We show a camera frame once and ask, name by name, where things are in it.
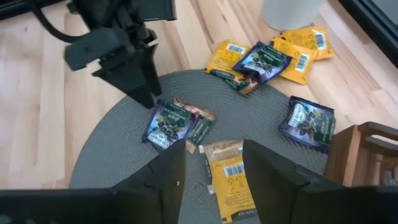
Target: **light wood floor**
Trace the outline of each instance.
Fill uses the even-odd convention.
[[[159,38],[159,74],[202,69],[224,39],[252,45],[278,34],[259,18],[262,0],[175,3],[177,21],[148,23]],[[44,11],[67,34],[86,32],[64,3]],[[398,128],[398,70],[336,0],[314,24],[328,28],[337,56],[314,64],[308,86],[283,78],[270,84],[335,108],[337,131],[365,121]],[[0,189],[67,187],[87,137],[124,96],[90,76],[95,64],[69,71],[64,46],[32,14],[0,22]]]

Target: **yellow snack bag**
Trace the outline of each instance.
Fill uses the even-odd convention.
[[[317,51],[295,45],[281,38],[273,39],[271,45],[274,49],[293,58],[289,66],[280,75],[299,84],[306,85],[308,72],[317,56]]]
[[[248,52],[250,47],[224,40],[218,46],[205,67],[205,73],[221,77],[234,90],[248,94],[255,90],[258,82],[242,73],[235,72],[232,67]]]
[[[210,165],[223,223],[257,215],[243,166],[243,141],[216,142],[201,150]]]
[[[283,32],[281,37],[284,37],[284,39],[293,44],[316,50],[318,53],[315,60],[335,56],[335,52],[329,42],[328,32],[324,27],[306,27],[288,30]]]

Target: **dark blue snack bag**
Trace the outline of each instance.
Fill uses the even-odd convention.
[[[335,132],[334,110],[299,98],[290,97],[290,109],[279,131],[289,138],[328,154]]]
[[[178,139],[185,139],[195,124],[195,115],[180,106],[158,100],[142,141],[162,152]]]
[[[249,75],[259,83],[265,83],[281,74],[291,60],[292,57],[259,41],[237,62],[233,70]]]

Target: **robotic arm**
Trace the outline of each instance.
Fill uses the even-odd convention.
[[[136,100],[154,106],[152,94],[162,93],[153,61],[156,34],[145,21],[175,20],[174,0],[72,0],[71,13],[79,14],[90,32],[79,37],[61,33],[45,18],[34,0],[24,0],[42,25],[56,38],[71,43],[65,61],[73,70],[99,59],[100,77]]]

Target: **barcode label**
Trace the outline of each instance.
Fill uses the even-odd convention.
[[[296,128],[299,123],[305,121],[305,113],[303,111],[304,107],[301,104],[297,103],[294,107],[292,118],[289,121],[289,125],[291,127]]]
[[[325,36],[322,33],[316,33],[315,38],[317,40],[318,50],[326,50]]]
[[[224,172],[226,177],[242,174],[244,172],[244,165],[243,163],[241,163],[229,167],[224,167]]]
[[[235,51],[235,52],[240,53],[240,54],[243,54],[244,51],[245,51],[245,49],[243,47],[240,47],[240,46],[237,46],[237,45],[234,45],[234,44],[228,44],[227,49]]]
[[[301,54],[300,60],[298,61],[298,64],[296,66],[296,70],[299,72],[304,72],[305,68],[307,67],[307,62],[308,62],[308,55]]]

